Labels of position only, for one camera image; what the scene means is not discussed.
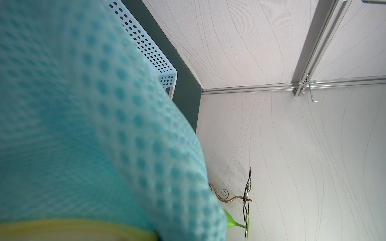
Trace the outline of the teal mesh laundry bag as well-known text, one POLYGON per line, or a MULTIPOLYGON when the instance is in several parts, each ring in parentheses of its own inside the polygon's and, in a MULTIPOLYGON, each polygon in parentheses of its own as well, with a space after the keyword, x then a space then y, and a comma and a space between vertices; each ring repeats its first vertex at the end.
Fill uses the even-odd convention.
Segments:
POLYGON ((1 1, 1 240, 224 241, 199 140, 103 1, 1 1))

